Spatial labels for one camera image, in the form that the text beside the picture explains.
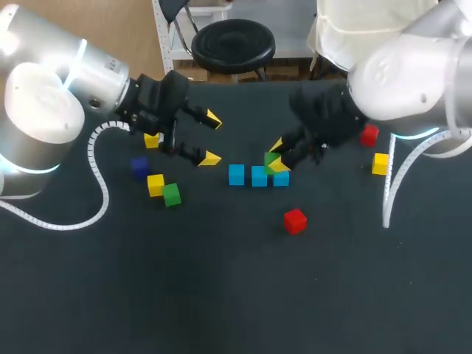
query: green cube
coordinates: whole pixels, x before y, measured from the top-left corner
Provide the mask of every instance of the green cube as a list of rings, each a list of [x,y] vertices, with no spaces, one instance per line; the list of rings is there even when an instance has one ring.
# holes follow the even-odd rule
[[[265,153],[264,154],[264,167],[266,175],[275,175],[274,170],[272,170],[269,165],[277,160],[280,157],[279,153]]]
[[[163,186],[162,195],[164,196],[166,207],[171,207],[172,205],[177,205],[181,203],[177,183],[167,184]]]

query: dark blue cube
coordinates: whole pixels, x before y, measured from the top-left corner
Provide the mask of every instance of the dark blue cube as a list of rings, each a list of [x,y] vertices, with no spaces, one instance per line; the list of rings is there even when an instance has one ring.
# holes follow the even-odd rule
[[[133,170],[134,178],[137,181],[145,181],[150,175],[148,158],[138,157],[136,159],[132,159],[131,169]]]

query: red cube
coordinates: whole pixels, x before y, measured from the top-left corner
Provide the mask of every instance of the red cube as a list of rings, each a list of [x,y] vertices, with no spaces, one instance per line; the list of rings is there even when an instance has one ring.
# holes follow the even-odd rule
[[[378,138],[378,128],[375,125],[367,124],[361,135],[361,144],[373,148]]]
[[[283,215],[283,226],[290,235],[298,234],[307,228],[307,217],[300,209],[294,209]]]

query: white cable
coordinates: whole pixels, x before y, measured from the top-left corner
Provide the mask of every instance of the white cable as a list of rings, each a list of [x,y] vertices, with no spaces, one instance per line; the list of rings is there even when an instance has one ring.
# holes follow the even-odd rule
[[[464,128],[459,129],[460,135],[462,137],[469,135],[472,137],[472,129],[471,128]],[[398,170],[390,191],[388,193],[387,202],[383,207],[383,227],[388,229],[390,227],[390,216],[392,214],[393,202],[395,201],[395,196],[397,195],[397,191],[400,188],[401,182],[405,177],[406,173],[408,172],[409,168],[413,165],[416,159],[428,150],[431,146],[441,142],[443,140],[451,139],[453,137],[452,132],[450,131],[443,131],[436,135],[433,135],[431,138],[425,140],[421,144],[419,144],[405,159],[402,163],[400,169]]]
[[[397,138],[394,134],[390,134],[390,145],[389,145],[389,166],[385,177],[385,185],[383,187],[383,203],[382,206],[385,208],[386,201],[390,194],[390,184],[392,183],[392,171],[393,171],[393,157],[395,154],[395,143]]]
[[[88,139],[88,147],[87,147],[87,156],[88,156],[88,163],[90,164],[91,171],[95,175],[95,178],[97,179],[97,182],[100,186],[100,189],[102,190],[102,195],[103,195],[103,202],[102,206],[100,207],[100,210],[98,213],[88,219],[87,221],[83,221],[82,223],[76,223],[74,225],[56,225],[53,223],[47,223],[46,221],[41,221],[30,214],[27,214],[23,210],[17,208],[16,206],[13,206],[12,204],[7,203],[6,201],[0,200],[0,208],[4,208],[13,214],[16,214],[20,218],[23,218],[24,220],[35,224],[36,226],[42,227],[44,229],[49,229],[49,230],[57,230],[57,231],[70,231],[70,230],[77,230],[77,229],[83,229],[84,227],[90,226],[93,223],[96,223],[99,219],[101,219],[102,216],[104,216],[108,205],[110,204],[110,195],[108,194],[108,188],[106,186],[105,180],[102,177],[102,174],[98,170],[97,163],[95,162],[95,142],[97,141],[97,137],[105,130],[109,128],[118,128],[122,129],[124,131],[129,131],[130,127],[128,124],[124,122],[106,122],[103,123],[102,125],[98,126],[97,129],[91,134],[90,139]]]
[[[472,137],[468,138],[463,144],[460,146],[456,147],[455,149],[452,149],[450,151],[446,151],[445,153],[425,153],[425,156],[427,157],[433,157],[435,159],[449,159],[451,157],[455,157],[460,155],[461,153],[464,153],[465,151],[469,150],[472,148]]]

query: yellow cube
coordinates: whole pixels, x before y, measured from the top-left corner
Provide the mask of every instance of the yellow cube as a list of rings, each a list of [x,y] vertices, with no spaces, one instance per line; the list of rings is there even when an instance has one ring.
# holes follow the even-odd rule
[[[389,155],[386,153],[376,153],[372,163],[372,174],[386,176],[389,171]]]
[[[162,187],[164,186],[164,175],[153,175],[147,177],[147,188],[150,197],[162,196]]]
[[[155,149],[159,147],[159,133],[155,136],[145,133],[145,144],[148,149]]]

